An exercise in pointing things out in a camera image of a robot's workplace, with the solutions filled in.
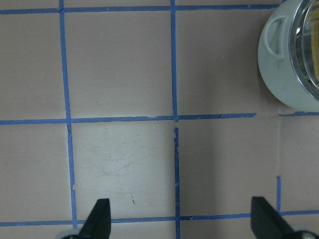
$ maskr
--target pot handle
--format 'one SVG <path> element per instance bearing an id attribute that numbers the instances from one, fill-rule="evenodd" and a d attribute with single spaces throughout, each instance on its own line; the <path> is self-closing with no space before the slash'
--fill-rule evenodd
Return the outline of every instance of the pot handle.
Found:
<path id="1" fill-rule="evenodd" d="M 287 17 L 286 16 L 277 16 L 271 19 L 270 21 L 267 22 L 265 29 L 264 29 L 264 34 L 263 34 L 263 44 L 268 51 L 276 60 L 283 60 L 284 57 L 284 31 L 285 31 L 285 26 L 287 22 Z M 270 32 L 271 27 L 275 22 L 280 22 L 280 26 L 276 34 L 278 34 L 278 52 L 274 52 L 273 49 L 269 46 L 268 42 L 268 35 Z"/>

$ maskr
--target black object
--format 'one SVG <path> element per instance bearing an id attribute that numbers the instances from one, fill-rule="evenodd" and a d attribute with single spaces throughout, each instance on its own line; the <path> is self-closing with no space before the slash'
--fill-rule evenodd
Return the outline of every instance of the black object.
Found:
<path id="1" fill-rule="evenodd" d="M 252 197 L 250 225 L 257 239 L 319 239 L 309 231 L 294 231 L 264 197 Z"/>
<path id="2" fill-rule="evenodd" d="M 78 235 L 63 239 L 108 239 L 111 233 L 111 210 L 109 199 L 99 199 Z"/>

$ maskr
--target vertical blue line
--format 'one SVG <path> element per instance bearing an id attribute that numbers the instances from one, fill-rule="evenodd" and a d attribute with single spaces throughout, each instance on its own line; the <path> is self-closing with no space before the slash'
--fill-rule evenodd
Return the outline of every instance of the vertical blue line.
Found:
<path id="1" fill-rule="evenodd" d="M 176 79 L 176 8 L 175 0 L 170 0 L 170 40 L 171 40 L 171 90 L 172 106 L 175 122 L 178 121 L 177 114 L 177 79 Z"/>
<path id="2" fill-rule="evenodd" d="M 179 202 L 179 152 L 178 128 L 174 129 L 174 161 L 175 161 L 175 227 L 176 239 L 180 239 L 180 202 Z"/>
<path id="3" fill-rule="evenodd" d="M 61 58 L 62 58 L 62 72 L 63 72 L 63 87 L 64 87 L 64 102 L 66 125 L 68 130 L 68 154 L 69 154 L 69 171 L 70 171 L 70 193 L 71 193 L 71 210 L 72 210 L 72 226 L 77 228 L 76 215 L 76 198 L 74 190 L 74 162 L 73 162 L 73 139 L 72 139 L 72 124 L 71 124 L 71 110 L 70 110 L 70 96 L 68 71 L 66 61 L 66 45 L 65 45 L 65 23 L 64 23 L 64 1 L 59 0 L 59 19 L 60 19 L 60 40 L 61 40 Z"/>
<path id="4" fill-rule="evenodd" d="M 277 177 L 277 205 L 276 210 L 281 211 L 281 176 Z"/>

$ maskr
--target glass lid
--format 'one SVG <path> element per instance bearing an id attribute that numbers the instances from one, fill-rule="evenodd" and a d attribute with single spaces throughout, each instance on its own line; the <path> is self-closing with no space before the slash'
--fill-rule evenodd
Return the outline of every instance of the glass lid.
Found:
<path id="1" fill-rule="evenodd" d="M 319 90 L 319 0 L 313 0 L 301 34 L 301 53 L 309 80 Z"/>

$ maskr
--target metal rim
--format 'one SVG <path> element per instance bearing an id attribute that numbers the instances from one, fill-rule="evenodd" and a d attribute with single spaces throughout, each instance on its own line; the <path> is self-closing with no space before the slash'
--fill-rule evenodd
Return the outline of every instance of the metal rim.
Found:
<path id="1" fill-rule="evenodd" d="M 289 55 L 293 70 L 303 88 L 317 101 L 319 90 L 309 78 L 302 58 L 302 29 L 310 5 L 316 0 L 303 0 L 295 12 L 289 37 Z"/>

